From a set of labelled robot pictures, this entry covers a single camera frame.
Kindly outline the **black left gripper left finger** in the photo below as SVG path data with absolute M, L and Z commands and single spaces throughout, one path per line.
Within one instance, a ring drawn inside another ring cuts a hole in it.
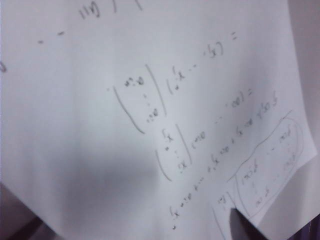
M 59 240 L 61 237 L 1 184 L 0 238 L 2 240 Z

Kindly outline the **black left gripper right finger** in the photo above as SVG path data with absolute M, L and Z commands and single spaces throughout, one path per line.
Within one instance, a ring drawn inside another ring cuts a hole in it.
M 266 237 L 237 208 L 230 210 L 229 221 L 233 240 L 266 240 Z

